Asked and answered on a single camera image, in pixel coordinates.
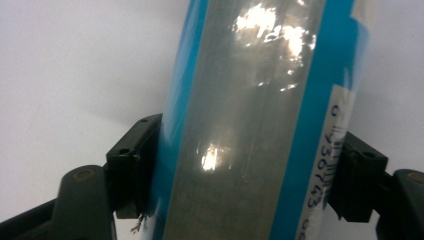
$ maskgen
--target blue stripe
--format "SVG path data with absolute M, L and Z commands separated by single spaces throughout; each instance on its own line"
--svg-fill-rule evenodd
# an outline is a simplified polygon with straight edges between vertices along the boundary
M 165 227 L 207 6 L 208 0 L 190 2 L 176 58 L 170 94 L 162 119 L 149 203 L 150 213 L 157 211 L 153 239 L 162 239 Z
M 327 0 L 270 239 L 295 239 L 332 87 L 353 87 L 359 40 L 353 3 Z

